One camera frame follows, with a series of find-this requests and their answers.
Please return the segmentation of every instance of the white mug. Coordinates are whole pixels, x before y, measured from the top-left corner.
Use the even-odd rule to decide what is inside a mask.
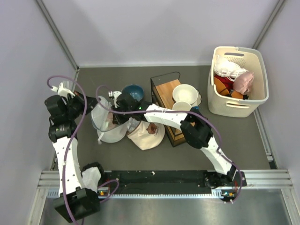
[[[191,85],[181,84],[174,88],[173,99],[175,102],[194,104],[198,98],[198,91]]]
[[[190,111],[192,106],[187,102],[176,102],[172,109],[173,110],[184,110],[184,111]]]

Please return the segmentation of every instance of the blue object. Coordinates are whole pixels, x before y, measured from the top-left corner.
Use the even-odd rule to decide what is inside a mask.
[[[123,88],[122,92],[129,93],[137,101],[141,101],[144,98],[144,90],[138,85],[129,85]]]

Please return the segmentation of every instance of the basket handle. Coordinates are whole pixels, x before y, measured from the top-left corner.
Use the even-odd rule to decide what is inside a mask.
[[[248,109],[250,108],[250,105],[240,105],[235,102],[226,102],[226,106],[232,107],[232,108],[239,108],[239,109]]]

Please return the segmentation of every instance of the red cloth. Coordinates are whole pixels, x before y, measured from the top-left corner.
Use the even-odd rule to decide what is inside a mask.
[[[219,79],[228,90],[233,89],[233,81],[229,80],[227,77],[221,77],[219,75],[215,75],[214,77]]]

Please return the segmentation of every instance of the white plastic basket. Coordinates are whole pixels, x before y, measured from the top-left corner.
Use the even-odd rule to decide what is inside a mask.
[[[221,96],[217,93],[213,71],[217,55],[227,58],[241,68],[254,72],[254,80],[248,100]],[[260,52],[251,48],[217,47],[211,63],[207,94],[208,107],[212,113],[230,117],[249,116],[269,98],[267,73]]]

